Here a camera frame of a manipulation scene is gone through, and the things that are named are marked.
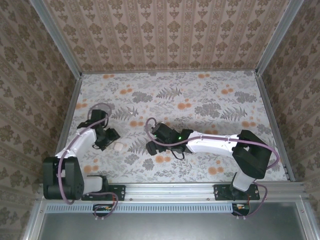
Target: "metal plate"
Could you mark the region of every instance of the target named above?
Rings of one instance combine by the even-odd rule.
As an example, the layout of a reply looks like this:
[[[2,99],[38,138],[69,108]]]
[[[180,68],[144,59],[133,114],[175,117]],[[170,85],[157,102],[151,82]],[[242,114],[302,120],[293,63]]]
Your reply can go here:
[[[230,184],[216,184],[213,186],[214,189],[214,198],[216,201],[225,201],[225,200],[234,200],[234,196],[230,191]],[[260,200],[258,186],[251,184],[246,193],[239,191],[239,195],[236,197],[236,200],[248,200],[248,195],[250,200]]]
[[[125,200],[126,185],[109,185],[108,192],[115,193],[118,196],[119,201]],[[81,198],[82,201],[112,201],[112,195],[84,195]]]
[[[296,204],[265,203],[246,220],[230,213],[46,214],[39,240],[306,240]]]

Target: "floral tablecloth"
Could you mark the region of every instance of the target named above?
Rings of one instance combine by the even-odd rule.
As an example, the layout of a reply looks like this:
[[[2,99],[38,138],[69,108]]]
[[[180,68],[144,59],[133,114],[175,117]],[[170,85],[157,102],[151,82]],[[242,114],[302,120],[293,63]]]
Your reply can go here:
[[[123,149],[91,148],[80,166],[112,183],[225,182],[239,169],[233,158],[211,153],[186,154],[184,160],[169,151],[149,155],[144,131],[149,117],[178,132],[232,135],[247,129],[276,147],[253,71],[90,74],[82,80],[69,140],[92,105],[110,104],[108,126],[121,136],[117,142]],[[268,170],[264,180],[287,180],[282,164]]]

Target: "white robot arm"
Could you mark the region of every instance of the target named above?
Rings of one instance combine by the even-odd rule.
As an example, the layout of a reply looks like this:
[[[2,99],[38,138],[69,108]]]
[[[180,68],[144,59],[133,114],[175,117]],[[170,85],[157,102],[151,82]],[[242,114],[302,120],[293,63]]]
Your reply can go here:
[[[79,200],[85,194],[99,192],[108,187],[105,176],[87,176],[81,171],[79,165],[79,161],[90,148],[95,147],[103,151],[120,138],[115,129],[104,129],[108,124],[107,122],[105,125],[103,120],[106,119],[106,115],[102,110],[92,110],[91,118],[80,123],[75,136],[66,147],[54,157],[44,159],[43,195],[46,199],[62,199],[58,178],[61,178],[63,192],[69,200]],[[58,173],[58,165],[62,157],[62,171]]]
[[[234,158],[240,169],[233,177],[232,191],[236,189],[246,192],[256,179],[265,177],[271,156],[269,149],[257,145],[207,138],[237,139],[265,145],[261,139],[249,130],[242,130],[240,134],[234,135],[212,135],[190,129],[183,129],[179,133],[160,122],[155,125],[151,133],[156,137],[157,142],[164,145],[184,141],[184,143],[174,146],[163,146],[150,141],[146,144],[146,148],[151,155],[157,154],[157,150],[160,153],[170,150],[173,154],[174,152],[182,154],[183,157],[184,153],[205,152]]]

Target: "aluminum frame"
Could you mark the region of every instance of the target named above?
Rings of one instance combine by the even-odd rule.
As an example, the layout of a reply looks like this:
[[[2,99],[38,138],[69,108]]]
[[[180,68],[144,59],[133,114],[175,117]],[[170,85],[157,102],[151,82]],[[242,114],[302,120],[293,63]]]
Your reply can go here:
[[[68,140],[68,136],[69,136],[69,132],[70,132],[70,127],[72,124],[72,118],[74,117],[78,97],[79,97],[80,91],[81,91],[81,85],[82,85],[82,79],[80,78],[79,80],[77,80],[75,82],[75,85],[74,85],[69,108],[68,108],[68,111],[66,112],[65,120],[64,120],[63,127],[61,130],[59,142],[58,142],[58,145],[55,150],[55,154],[59,153],[62,149],[64,149],[64,147],[67,144],[67,140]]]
[[[62,54],[66,64],[69,66],[71,72],[73,73],[76,80],[81,77],[81,67],[77,63],[72,51],[69,49],[67,42],[61,35],[54,19],[51,17],[48,9],[43,0],[30,0],[35,11],[38,13],[41,21],[43,22],[45,28],[52,37],[55,45]]]
[[[301,5],[304,3],[304,0],[292,0],[289,2],[284,14],[282,15],[274,33],[266,46],[257,66],[256,71],[262,75],[266,70],[272,56],[275,54],[279,44],[284,38],[288,28],[290,27],[292,21],[294,20],[297,12],[299,11]]]
[[[308,195],[302,182],[290,181],[261,181],[268,188],[267,203],[296,203],[299,217],[308,240],[319,240],[319,229],[314,219]],[[207,183],[121,183],[126,185],[126,195],[123,203],[127,204],[150,204],[150,203],[188,203],[188,204],[215,204],[234,203],[232,200],[216,201],[214,185],[230,184],[230,182],[207,182]],[[259,187],[260,195],[265,190]],[[25,232],[24,240],[37,240],[46,215],[47,204],[64,204],[62,200],[38,199],[35,202],[31,217]],[[109,204],[110,201],[77,201],[77,203]]]
[[[261,98],[262,98],[262,102],[263,102],[263,105],[265,108],[265,112],[266,112],[266,115],[268,117],[268,120],[269,120],[269,123],[271,126],[271,130],[272,130],[272,133],[274,136],[275,144],[276,144],[276,147],[278,148],[279,155],[282,160],[284,170],[287,171],[286,174],[288,175],[289,180],[295,181],[296,179],[294,176],[294,172],[292,171],[290,161],[289,161],[286,149],[285,149],[285,145],[284,145],[284,142],[282,141],[282,138],[281,138],[281,134],[280,134],[280,131],[278,128],[277,120],[276,120],[276,117],[275,117],[274,112],[272,110],[272,106],[271,106],[271,103],[270,103],[270,100],[268,97],[268,93],[267,93],[264,81],[263,81],[262,76],[260,74],[255,72],[254,75],[255,75],[255,80],[258,85],[260,94],[261,94]]]

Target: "vent slot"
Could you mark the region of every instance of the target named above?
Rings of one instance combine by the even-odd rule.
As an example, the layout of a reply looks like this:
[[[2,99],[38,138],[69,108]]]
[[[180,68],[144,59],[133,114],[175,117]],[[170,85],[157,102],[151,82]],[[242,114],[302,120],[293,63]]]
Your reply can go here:
[[[49,203],[46,214],[93,213],[96,203]],[[122,203],[114,213],[232,213],[232,203]]]

